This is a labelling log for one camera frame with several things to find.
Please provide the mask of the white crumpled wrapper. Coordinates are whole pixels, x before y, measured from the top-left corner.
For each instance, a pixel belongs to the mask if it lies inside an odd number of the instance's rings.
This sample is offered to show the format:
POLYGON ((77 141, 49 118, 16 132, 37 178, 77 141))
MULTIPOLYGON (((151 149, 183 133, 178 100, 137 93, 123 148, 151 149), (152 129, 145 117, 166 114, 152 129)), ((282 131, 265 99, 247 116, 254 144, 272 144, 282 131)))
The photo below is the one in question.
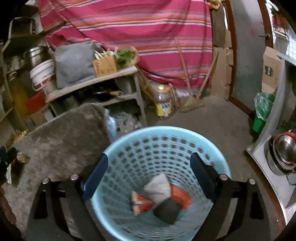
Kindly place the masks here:
POLYGON ((152 178, 152 180, 144 186, 144 192, 154 204, 159 205, 165 200, 171 198, 171 185, 164 173, 152 178))

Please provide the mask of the pink striped cloth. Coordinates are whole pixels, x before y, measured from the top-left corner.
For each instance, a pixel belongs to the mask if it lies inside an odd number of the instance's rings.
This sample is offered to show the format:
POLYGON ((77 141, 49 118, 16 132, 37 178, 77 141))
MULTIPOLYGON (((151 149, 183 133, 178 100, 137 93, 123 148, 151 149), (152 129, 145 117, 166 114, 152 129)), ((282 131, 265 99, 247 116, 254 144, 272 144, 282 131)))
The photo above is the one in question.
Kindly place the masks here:
POLYGON ((104 48, 135 47, 151 80, 183 88, 202 85, 212 62, 212 25, 206 1, 38 1, 51 48, 95 41, 104 48))

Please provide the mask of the orange wrapper piece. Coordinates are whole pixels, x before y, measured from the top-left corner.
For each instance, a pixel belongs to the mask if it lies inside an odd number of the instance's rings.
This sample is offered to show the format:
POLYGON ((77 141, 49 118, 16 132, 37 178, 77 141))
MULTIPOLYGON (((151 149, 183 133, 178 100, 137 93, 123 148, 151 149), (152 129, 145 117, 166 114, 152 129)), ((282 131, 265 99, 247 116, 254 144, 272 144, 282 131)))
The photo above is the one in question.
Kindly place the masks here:
POLYGON ((187 192, 175 184, 171 186, 171 199, 181 204, 182 209, 187 209, 191 204, 191 198, 187 192))

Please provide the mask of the red white snack wrapper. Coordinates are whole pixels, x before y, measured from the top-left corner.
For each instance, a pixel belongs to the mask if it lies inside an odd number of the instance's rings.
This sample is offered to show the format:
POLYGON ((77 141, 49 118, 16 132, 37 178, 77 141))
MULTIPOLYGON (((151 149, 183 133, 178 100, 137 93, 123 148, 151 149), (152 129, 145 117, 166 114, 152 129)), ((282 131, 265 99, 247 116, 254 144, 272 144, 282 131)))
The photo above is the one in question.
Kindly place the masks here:
POLYGON ((141 213, 149 211, 154 205, 153 201, 135 191, 131 192, 131 202, 132 211, 135 216, 139 216, 141 213))

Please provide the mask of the black crumpled trash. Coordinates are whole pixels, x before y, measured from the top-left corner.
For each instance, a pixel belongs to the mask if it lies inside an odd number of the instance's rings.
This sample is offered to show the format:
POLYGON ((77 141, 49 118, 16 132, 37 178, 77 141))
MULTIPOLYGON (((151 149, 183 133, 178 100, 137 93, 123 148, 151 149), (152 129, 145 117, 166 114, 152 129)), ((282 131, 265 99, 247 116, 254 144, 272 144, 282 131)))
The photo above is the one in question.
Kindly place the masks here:
POLYGON ((173 225, 176 222, 178 214, 181 210, 182 204, 169 198, 158 205, 153 210, 153 214, 162 222, 165 222, 168 225, 173 225))

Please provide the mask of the steel pot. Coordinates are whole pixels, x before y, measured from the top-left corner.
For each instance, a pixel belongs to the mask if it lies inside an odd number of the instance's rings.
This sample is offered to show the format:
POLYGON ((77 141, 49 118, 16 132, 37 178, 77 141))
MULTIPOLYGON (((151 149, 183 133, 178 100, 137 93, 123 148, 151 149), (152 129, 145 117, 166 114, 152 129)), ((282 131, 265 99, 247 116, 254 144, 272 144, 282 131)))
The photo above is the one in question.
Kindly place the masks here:
POLYGON ((51 55, 48 52, 48 48, 45 46, 37 46, 30 48, 23 54, 26 68, 32 70, 39 64, 51 59, 51 55))

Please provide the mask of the light blue plastic basket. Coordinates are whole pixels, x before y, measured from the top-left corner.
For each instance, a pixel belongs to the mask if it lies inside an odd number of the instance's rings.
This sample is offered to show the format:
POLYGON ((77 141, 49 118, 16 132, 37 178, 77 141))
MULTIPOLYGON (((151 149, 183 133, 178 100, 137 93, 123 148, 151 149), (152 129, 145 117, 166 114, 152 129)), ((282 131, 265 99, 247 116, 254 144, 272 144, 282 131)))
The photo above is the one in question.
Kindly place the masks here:
POLYGON ((210 140, 174 126, 131 132, 103 153, 108 168, 90 201, 101 225, 118 240, 191 240, 195 236, 213 204, 190 167, 192 154, 197 153, 219 174, 230 175, 226 159, 210 140), (192 200, 174 225, 160 221, 152 211, 135 216, 130 207, 131 192, 143 193, 144 186, 160 173, 192 200))

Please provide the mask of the cardboard box on right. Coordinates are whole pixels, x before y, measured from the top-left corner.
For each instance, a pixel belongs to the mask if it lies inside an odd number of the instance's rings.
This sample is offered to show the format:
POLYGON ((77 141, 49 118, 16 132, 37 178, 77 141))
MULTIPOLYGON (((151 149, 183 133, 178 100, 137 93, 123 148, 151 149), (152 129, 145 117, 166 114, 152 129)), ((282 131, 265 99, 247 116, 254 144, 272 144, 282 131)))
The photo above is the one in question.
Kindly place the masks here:
POLYGON ((275 92, 279 84, 280 69, 281 59, 277 56, 276 50, 266 46, 263 54, 262 92, 275 92))

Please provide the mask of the wicker utensil box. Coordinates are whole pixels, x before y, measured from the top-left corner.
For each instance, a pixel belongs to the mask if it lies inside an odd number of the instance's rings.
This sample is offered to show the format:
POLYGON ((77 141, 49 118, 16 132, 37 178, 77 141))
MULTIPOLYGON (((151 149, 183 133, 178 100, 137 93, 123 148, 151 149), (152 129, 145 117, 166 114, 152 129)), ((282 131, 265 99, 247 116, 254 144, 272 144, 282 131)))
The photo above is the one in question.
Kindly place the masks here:
POLYGON ((93 60, 93 67, 97 77, 117 72, 116 61, 113 56, 104 56, 103 58, 93 60))

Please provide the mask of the yellow label oil bottle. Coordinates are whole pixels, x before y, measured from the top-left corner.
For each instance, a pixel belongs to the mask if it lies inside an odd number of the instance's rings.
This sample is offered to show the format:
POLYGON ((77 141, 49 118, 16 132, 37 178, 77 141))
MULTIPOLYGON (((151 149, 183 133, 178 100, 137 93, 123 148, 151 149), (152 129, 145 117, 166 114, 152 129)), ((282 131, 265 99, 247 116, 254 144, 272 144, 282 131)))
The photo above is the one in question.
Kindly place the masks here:
POLYGON ((160 118, 166 118, 170 116, 172 112, 170 88, 167 85, 159 84, 157 94, 157 116, 159 116, 160 118))

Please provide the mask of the red plastic basin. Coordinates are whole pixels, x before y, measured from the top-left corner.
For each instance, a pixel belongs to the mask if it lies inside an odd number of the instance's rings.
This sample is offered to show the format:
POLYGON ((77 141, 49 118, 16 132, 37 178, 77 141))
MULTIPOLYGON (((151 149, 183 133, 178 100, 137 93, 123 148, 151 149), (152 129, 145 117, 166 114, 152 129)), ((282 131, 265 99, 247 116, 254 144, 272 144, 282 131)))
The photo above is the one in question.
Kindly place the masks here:
POLYGON ((44 90, 40 90, 36 95, 26 101, 26 107, 32 113, 38 112, 46 106, 46 95, 44 90))

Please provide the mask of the grey low shelf table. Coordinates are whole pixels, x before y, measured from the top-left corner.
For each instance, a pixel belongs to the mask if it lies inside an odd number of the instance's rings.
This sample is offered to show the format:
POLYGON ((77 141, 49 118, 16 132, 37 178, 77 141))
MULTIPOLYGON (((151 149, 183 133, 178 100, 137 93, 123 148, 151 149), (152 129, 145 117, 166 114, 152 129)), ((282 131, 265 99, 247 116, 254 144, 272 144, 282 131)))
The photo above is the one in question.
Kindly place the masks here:
POLYGON ((135 100, 140 109, 140 122, 147 126, 144 112, 144 102, 140 89, 142 72, 138 66, 132 66, 102 77, 96 77, 85 82, 77 83, 50 93, 45 101, 51 103, 70 95, 79 96, 81 100, 97 100, 100 106, 135 100))

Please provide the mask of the grey cushion bag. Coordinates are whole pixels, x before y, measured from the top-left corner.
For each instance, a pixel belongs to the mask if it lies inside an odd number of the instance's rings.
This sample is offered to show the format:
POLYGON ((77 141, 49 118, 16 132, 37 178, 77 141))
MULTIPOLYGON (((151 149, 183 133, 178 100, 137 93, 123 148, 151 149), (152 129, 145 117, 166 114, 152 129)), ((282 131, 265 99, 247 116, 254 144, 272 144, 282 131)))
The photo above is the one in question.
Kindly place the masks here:
POLYGON ((57 87, 62 89, 95 78, 95 51, 103 52, 101 45, 92 41, 58 47, 54 53, 57 87))

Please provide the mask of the green vegetable bunch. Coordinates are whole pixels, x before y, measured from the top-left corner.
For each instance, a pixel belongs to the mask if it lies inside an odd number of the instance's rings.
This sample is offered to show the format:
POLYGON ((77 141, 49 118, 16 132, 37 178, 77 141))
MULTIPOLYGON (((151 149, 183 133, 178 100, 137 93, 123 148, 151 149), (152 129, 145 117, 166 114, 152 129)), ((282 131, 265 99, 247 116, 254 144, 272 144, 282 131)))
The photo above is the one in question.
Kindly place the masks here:
POLYGON ((135 66, 139 61, 137 49, 133 46, 126 49, 117 49, 114 54, 119 69, 135 66))

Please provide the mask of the straw broom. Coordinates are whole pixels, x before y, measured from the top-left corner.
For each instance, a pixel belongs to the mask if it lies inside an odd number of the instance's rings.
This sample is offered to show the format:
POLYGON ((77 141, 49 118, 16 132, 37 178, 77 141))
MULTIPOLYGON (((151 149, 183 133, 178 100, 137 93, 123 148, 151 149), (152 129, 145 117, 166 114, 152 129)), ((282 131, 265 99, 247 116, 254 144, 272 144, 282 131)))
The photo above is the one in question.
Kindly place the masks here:
POLYGON ((178 49, 178 52, 179 52, 179 55, 180 55, 182 68, 183 68, 184 75, 185 75, 185 82, 186 82, 187 89, 188 89, 188 92, 189 92, 189 96, 188 96, 186 102, 181 106, 180 112, 187 113, 187 112, 192 111, 194 109, 201 108, 204 105, 203 105, 201 100, 197 100, 193 96, 192 89, 191 89, 191 86, 190 86, 190 80, 189 80, 189 74, 188 74, 187 66, 186 66, 186 63, 185 63, 185 60, 184 60, 184 57, 183 57, 181 46, 180 46, 180 44, 178 42, 178 39, 176 37, 175 37, 175 44, 177 46, 177 49, 178 49))

